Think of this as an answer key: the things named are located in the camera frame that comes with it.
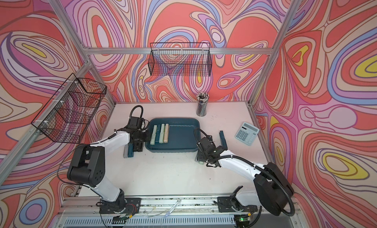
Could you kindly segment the light green pliers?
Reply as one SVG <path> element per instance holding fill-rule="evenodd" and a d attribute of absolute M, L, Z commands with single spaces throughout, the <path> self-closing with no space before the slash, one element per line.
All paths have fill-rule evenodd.
<path fill-rule="evenodd" d="M 157 134 L 157 125 L 154 125 L 153 126 L 153 131 L 152 131 L 152 135 L 151 135 L 151 139 L 150 139 L 150 144 L 151 145 L 154 145 L 155 144 L 155 140 L 156 140 L 156 134 Z"/>

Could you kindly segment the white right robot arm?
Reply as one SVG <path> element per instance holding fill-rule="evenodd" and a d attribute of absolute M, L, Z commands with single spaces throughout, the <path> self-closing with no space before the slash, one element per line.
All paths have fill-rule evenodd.
<path fill-rule="evenodd" d="M 266 165 L 250 162 L 222 146 L 216 146 L 211 137 L 197 141 L 198 150 L 207 166 L 231 170 L 253 182 L 259 202 L 270 214 L 294 216 L 292 197 L 295 193 L 288 179 L 274 163 Z"/>

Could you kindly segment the beige pliers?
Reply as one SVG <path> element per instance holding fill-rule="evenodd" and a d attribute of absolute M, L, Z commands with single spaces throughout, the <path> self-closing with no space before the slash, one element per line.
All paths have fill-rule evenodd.
<path fill-rule="evenodd" d="M 168 136 L 169 136 L 169 124 L 165 124 L 165 131 L 164 131 L 164 138 L 163 138 L 164 143 L 168 143 Z"/>

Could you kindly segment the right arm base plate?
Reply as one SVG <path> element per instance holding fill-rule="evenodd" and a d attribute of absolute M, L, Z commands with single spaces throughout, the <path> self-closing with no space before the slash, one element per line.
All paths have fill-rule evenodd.
<path fill-rule="evenodd" d="M 243 206 L 240 202 L 236 200 L 235 197 L 227 196 L 227 197 L 217 197 L 217 200 L 214 200 L 214 203 L 218 206 L 220 213 L 255 213 L 258 211 L 258 206 L 256 205 L 248 205 Z"/>

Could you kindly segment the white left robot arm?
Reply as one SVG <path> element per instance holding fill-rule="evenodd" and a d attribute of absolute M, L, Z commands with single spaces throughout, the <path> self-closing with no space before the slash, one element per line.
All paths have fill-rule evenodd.
<path fill-rule="evenodd" d="M 142 117 L 130 117 L 128 124 L 112 135 L 75 148 L 67 171 L 67 179 L 87 186 L 106 202 L 124 202 L 122 190 L 106 177 L 106 155 L 129 144 L 148 141 L 146 130 L 149 121 Z"/>

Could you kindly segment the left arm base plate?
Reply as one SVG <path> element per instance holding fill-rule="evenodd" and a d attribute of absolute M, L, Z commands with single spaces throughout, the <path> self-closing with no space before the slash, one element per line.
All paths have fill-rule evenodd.
<path fill-rule="evenodd" d="M 124 201 L 108 202 L 100 200 L 96 206 L 100 209 L 100 214 L 128 214 L 139 213 L 141 198 L 124 198 Z"/>

